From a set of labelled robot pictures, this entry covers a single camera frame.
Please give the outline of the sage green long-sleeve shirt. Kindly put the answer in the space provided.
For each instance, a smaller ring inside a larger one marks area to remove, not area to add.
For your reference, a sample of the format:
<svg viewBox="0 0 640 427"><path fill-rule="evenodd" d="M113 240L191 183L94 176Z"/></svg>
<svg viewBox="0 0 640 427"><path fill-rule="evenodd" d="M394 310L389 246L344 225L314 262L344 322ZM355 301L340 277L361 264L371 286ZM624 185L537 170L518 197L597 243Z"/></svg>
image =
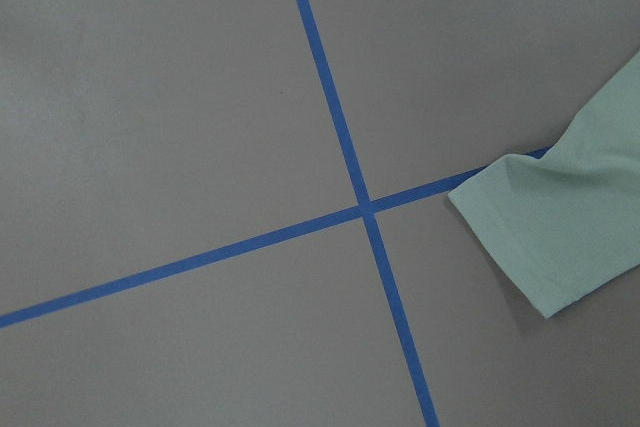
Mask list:
<svg viewBox="0 0 640 427"><path fill-rule="evenodd" d="M545 318L639 264L639 58L541 158L508 154L449 200Z"/></svg>

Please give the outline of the blue tape line crosswise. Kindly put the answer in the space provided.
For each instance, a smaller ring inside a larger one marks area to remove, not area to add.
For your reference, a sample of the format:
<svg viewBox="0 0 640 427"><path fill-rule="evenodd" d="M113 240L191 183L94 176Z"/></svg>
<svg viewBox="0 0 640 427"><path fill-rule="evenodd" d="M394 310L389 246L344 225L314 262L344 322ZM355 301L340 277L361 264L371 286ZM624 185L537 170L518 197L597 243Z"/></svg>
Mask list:
<svg viewBox="0 0 640 427"><path fill-rule="evenodd" d="M383 212L418 200L423 200L440 193L448 192L458 187L469 178L477 175L483 169L483 167L478 167L375 199L370 202L370 211L373 213ZM159 267L144 270L116 280L95 285L87 289L40 302L29 307L21 308L13 312L5 313L1 316L1 327L7 328L27 322L54 312L65 310L87 302L92 302L97 299L108 297L156 281L164 280L222 260L270 247L311 233L326 230L334 226L361 219L362 217L362 209L358 206L331 212L320 217L234 242L232 244L161 265Z"/></svg>

